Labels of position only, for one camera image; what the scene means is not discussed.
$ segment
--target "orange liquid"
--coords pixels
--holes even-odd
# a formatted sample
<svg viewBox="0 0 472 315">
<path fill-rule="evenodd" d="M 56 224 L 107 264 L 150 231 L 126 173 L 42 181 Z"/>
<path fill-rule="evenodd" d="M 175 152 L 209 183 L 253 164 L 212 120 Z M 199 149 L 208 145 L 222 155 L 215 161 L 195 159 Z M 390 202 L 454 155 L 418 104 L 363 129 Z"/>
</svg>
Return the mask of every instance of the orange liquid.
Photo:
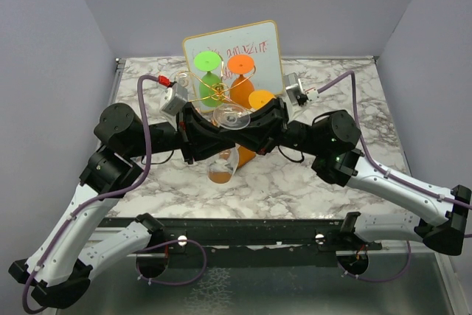
<svg viewBox="0 0 472 315">
<path fill-rule="evenodd" d="M 231 179 L 231 173 L 208 172 L 208 178 L 216 184 L 225 184 Z"/>
</svg>

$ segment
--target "orange object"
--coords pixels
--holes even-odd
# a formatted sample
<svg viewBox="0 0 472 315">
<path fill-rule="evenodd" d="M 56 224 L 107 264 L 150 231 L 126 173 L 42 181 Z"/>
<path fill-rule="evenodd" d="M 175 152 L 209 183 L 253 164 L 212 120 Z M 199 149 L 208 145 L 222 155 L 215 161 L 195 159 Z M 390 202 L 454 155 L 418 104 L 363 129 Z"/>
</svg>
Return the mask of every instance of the orange object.
<svg viewBox="0 0 472 315">
<path fill-rule="evenodd" d="M 228 69 L 231 73 L 245 74 L 254 68 L 254 59 L 248 55 L 235 55 L 228 60 Z"/>
<path fill-rule="evenodd" d="M 239 78 L 236 79 L 231 85 L 229 90 L 229 98 L 238 105 L 241 105 L 249 110 L 251 108 L 251 104 L 249 103 L 249 95 L 253 91 L 254 85 L 252 85 L 251 81 L 240 75 Z"/>
<path fill-rule="evenodd" d="M 248 55 L 235 55 L 228 60 L 228 69 L 231 73 L 239 74 L 229 90 L 229 98 L 244 108 L 250 109 L 249 95 L 254 91 L 254 85 L 244 77 L 254 69 L 254 60 Z"/>
<path fill-rule="evenodd" d="M 275 99 L 275 95 L 270 91 L 256 90 L 249 95 L 249 105 L 251 105 L 254 110 L 258 110 L 259 108 L 267 105 L 272 99 Z"/>
<path fill-rule="evenodd" d="M 239 147 L 237 149 L 237 152 L 239 153 L 239 162 L 237 163 L 238 169 L 256 157 L 256 153 L 254 151 L 249 150 L 245 147 Z"/>
<path fill-rule="evenodd" d="M 231 173 L 219 173 L 211 171 L 208 173 L 208 178 L 216 184 L 225 184 L 231 180 Z"/>
</svg>

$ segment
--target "whiteboard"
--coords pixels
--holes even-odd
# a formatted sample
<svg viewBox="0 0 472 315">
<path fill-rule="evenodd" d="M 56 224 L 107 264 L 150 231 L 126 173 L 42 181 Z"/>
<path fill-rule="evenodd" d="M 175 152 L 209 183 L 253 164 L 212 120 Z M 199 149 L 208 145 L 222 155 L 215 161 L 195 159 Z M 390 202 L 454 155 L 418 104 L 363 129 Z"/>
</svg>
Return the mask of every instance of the whiteboard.
<svg viewBox="0 0 472 315">
<path fill-rule="evenodd" d="M 228 59 L 233 55 L 249 55 L 254 59 L 256 66 L 256 74 L 251 78 L 254 88 L 267 90 L 275 95 L 283 92 L 279 36 L 277 25 L 272 20 L 188 37 L 182 42 L 182 47 L 189 70 L 199 77 L 206 74 L 198 70 L 193 63 L 200 52 L 213 51 L 223 58 L 225 63 L 223 83 L 228 87 L 231 87 L 232 82 L 238 77 L 226 68 Z M 212 73 L 219 76 L 221 66 Z M 198 90 L 200 82 L 195 78 L 193 80 L 195 94 L 200 98 Z M 200 102 L 200 107 L 203 112 L 214 109 L 202 102 Z"/>
</svg>

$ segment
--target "red connector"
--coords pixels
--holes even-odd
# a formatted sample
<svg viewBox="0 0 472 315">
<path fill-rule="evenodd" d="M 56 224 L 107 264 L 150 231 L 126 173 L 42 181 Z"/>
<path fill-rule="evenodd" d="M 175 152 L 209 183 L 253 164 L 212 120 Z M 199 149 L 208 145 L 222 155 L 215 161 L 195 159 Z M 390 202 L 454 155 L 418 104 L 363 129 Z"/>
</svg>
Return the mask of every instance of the red connector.
<svg viewBox="0 0 472 315">
<path fill-rule="evenodd" d="M 167 77 L 165 77 L 164 75 L 159 75 L 157 77 L 157 80 L 158 80 L 159 84 L 161 84 L 161 85 L 163 85 L 167 88 L 170 86 L 170 80 Z"/>
</svg>

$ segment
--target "yellow disc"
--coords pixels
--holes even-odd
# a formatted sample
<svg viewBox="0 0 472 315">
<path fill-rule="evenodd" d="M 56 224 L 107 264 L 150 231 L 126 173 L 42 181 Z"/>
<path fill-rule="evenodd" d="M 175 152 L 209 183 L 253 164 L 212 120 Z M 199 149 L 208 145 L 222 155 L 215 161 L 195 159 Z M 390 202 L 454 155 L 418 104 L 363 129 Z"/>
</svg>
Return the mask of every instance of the yellow disc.
<svg viewBox="0 0 472 315">
<path fill-rule="evenodd" d="M 249 105 L 251 105 L 254 110 L 258 110 L 272 99 L 275 99 L 275 96 L 270 91 L 256 90 L 249 95 Z"/>
</svg>

